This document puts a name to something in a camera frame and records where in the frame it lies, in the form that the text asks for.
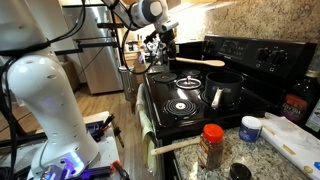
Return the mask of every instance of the sauce bottle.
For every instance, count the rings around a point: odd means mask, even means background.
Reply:
[[[282,104],[280,115],[303,126],[319,99],[319,71],[308,70],[302,81],[292,87]]]

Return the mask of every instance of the granite countertop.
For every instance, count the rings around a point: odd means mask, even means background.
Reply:
[[[198,165],[198,145],[175,150],[182,179],[225,180],[229,177],[231,164],[235,162],[246,165],[252,173],[253,180],[308,179],[262,137],[259,137],[256,143],[248,143],[239,138],[238,132],[239,128],[225,130],[222,165],[213,171],[207,171]]]

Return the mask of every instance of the plastic container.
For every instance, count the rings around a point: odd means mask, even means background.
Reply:
[[[262,123],[259,119],[252,116],[244,116],[239,129],[239,137],[246,142],[256,142],[261,128]]]
[[[203,168],[214,170],[221,166],[223,134],[223,129],[216,124],[204,126],[199,143],[199,164]]]
[[[250,180],[251,176],[251,171],[241,163],[233,163],[230,166],[229,180]]]
[[[320,99],[305,124],[305,129],[320,139]]]

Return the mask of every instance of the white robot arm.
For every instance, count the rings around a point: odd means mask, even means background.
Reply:
[[[129,10],[119,0],[103,2],[128,29],[153,23],[164,43],[174,39],[172,28],[178,23],[170,21],[164,0],[141,0]],[[9,87],[48,138],[33,157],[28,179],[41,179],[52,167],[65,170],[66,178],[77,177],[99,159],[98,145],[86,130],[67,76],[25,1],[0,3],[0,56],[16,59],[7,69]]]

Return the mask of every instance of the label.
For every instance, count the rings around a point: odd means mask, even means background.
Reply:
[[[199,150],[199,160],[203,167],[207,167],[207,161],[208,161],[208,146],[203,141],[203,139],[200,140],[200,150]]]
[[[300,97],[288,94],[285,97],[280,114],[290,121],[297,123],[302,120],[307,109],[307,104],[308,103]]]
[[[315,132],[320,130],[320,100],[318,101],[316,107],[313,109],[306,126]]]
[[[247,126],[241,124],[239,130],[240,139],[247,142],[256,142],[260,134],[260,129],[250,129]]]

